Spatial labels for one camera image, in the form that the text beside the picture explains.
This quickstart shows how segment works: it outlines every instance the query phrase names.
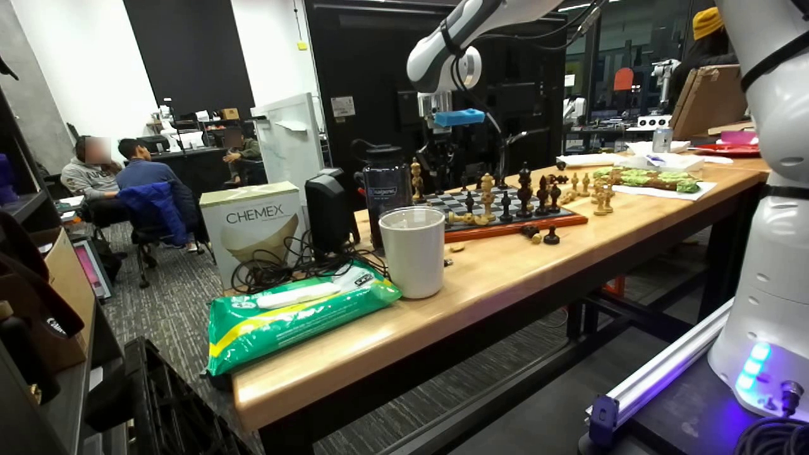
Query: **chess board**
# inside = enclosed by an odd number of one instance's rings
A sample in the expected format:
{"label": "chess board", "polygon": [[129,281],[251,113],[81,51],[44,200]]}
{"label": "chess board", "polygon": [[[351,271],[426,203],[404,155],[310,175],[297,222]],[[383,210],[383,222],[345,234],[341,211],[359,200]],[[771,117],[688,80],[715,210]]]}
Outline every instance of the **chess board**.
{"label": "chess board", "polygon": [[474,205],[474,214],[487,214],[487,208],[480,205],[480,191],[471,190],[452,190],[444,195],[430,195],[426,203],[432,208],[441,208],[449,219],[446,219],[446,239],[449,243],[461,243],[461,239],[476,239],[476,237],[495,237],[495,234],[514,234],[526,227],[537,230],[550,230],[550,227],[565,227],[565,224],[585,224],[588,218],[580,211],[571,211],[567,208],[543,208],[538,210],[537,196],[528,200],[526,214],[522,214],[522,200],[517,195],[519,190],[509,190],[509,214],[511,219],[504,219],[504,190],[494,190],[494,205],[490,205],[490,222],[479,224],[471,219],[458,219],[468,218],[468,205]]}

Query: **white cup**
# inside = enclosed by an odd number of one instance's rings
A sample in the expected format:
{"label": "white cup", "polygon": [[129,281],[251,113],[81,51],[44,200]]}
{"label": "white cup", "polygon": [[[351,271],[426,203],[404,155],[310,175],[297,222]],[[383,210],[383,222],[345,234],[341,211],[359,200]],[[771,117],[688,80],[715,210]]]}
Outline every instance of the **white cup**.
{"label": "white cup", "polygon": [[427,205],[380,218],[384,266],[404,299],[427,299],[446,283],[446,211]]}

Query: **green bag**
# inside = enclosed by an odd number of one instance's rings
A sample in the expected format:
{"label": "green bag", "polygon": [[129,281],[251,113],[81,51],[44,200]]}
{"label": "green bag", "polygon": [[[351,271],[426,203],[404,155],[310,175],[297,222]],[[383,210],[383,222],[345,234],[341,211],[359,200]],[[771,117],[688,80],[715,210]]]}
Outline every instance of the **green bag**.
{"label": "green bag", "polygon": [[224,377],[401,299],[401,289],[364,263],[254,295],[216,299],[207,305],[207,372]]}

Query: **black speaker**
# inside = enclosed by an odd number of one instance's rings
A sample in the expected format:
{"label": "black speaker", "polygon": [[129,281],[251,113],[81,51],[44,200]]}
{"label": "black speaker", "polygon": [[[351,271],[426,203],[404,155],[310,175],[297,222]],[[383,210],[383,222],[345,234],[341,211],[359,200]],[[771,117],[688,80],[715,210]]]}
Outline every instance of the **black speaker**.
{"label": "black speaker", "polygon": [[346,191],[332,175],[307,180],[310,230],[320,266],[341,266],[346,249]]}

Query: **bottle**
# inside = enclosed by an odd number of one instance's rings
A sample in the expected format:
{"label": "bottle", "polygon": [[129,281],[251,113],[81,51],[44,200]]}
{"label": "bottle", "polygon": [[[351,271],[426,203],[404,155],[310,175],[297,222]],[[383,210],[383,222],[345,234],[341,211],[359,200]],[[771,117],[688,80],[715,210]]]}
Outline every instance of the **bottle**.
{"label": "bottle", "polygon": [[0,342],[5,343],[10,359],[19,363],[25,385],[37,385],[42,392],[42,404],[47,404],[59,393],[59,385],[47,368],[47,361],[37,352],[29,330],[30,325],[20,315],[15,315],[14,305],[9,301],[0,301]]}
{"label": "bottle", "polygon": [[671,149],[672,149],[672,128],[671,125],[656,128],[652,151],[671,151]]}
{"label": "bottle", "polygon": [[411,165],[404,165],[403,146],[370,146],[361,167],[361,190],[370,208],[373,243],[374,249],[383,249],[380,218],[412,203]]}

